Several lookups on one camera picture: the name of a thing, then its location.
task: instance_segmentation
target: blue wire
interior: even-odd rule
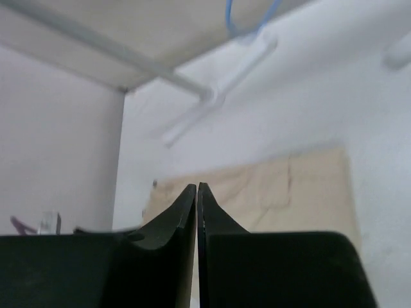
[[[281,4],[281,1],[282,0],[274,0],[270,8],[268,8],[267,12],[264,14],[262,20],[255,28],[238,29],[236,25],[231,21],[232,0],[227,0],[227,2],[225,3],[225,26],[229,30],[229,33],[232,37],[239,37],[251,33],[257,33],[274,16],[275,11],[277,11],[278,6]]]

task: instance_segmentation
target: beige paper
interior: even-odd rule
[[[248,231],[337,231],[360,251],[349,168],[342,149],[159,182],[151,193],[144,222],[170,206],[187,184],[199,182],[208,183],[219,205]],[[195,254],[191,296],[196,299],[197,269]]]

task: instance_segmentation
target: black plastic part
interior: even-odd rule
[[[189,307],[195,195],[139,230],[0,237],[0,307]]]
[[[334,232],[250,234],[198,188],[201,308],[377,307],[360,258]]]

